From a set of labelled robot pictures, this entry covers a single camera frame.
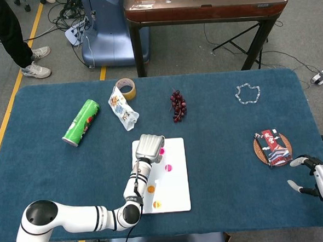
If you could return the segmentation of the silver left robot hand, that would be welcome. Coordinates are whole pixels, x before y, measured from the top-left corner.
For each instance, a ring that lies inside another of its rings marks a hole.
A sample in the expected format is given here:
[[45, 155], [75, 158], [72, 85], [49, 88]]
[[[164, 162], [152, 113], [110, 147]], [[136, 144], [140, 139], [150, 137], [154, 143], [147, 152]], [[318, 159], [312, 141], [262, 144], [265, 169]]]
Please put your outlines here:
[[160, 163], [162, 159], [160, 150], [164, 147], [164, 141], [165, 137], [162, 135], [142, 134], [135, 151], [136, 159], [145, 158], [149, 163]]

